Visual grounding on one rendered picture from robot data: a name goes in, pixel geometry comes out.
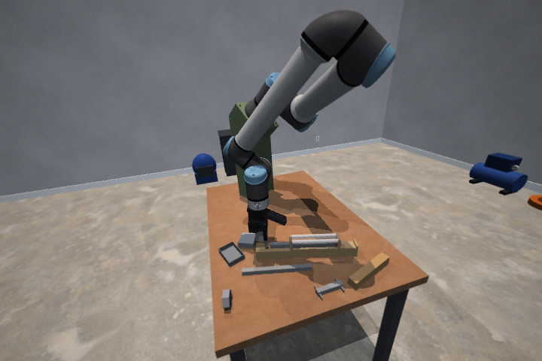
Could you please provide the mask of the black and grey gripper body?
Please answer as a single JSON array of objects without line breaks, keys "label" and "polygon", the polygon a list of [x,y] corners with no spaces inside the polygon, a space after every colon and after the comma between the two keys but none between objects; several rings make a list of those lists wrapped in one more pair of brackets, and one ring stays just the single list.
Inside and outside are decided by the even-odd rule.
[{"label": "black and grey gripper body", "polygon": [[266,211],[266,209],[263,209],[261,211],[254,211],[251,210],[249,207],[247,207],[248,212],[248,231],[249,233],[258,233],[264,231],[264,227],[266,226],[266,230],[268,228],[268,219],[262,217],[262,213]]}]

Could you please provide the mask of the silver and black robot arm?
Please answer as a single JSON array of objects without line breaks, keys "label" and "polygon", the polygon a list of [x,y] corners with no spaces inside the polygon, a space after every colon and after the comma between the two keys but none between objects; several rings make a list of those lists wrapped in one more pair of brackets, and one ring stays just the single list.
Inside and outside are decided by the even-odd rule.
[{"label": "silver and black robot arm", "polygon": [[[269,206],[272,166],[252,150],[278,116],[298,132],[306,131],[321,109],[362,84],[372,86],[395,58],[395,51],[365,19],[349,10],[313,20],[300,36],[300,46],[281,73],[272,73],[245,106],[247,122],[231,137],[223,154],[245,170],[248,207]],[[322,63],[337,61],[303,94],[302,86]]]}]

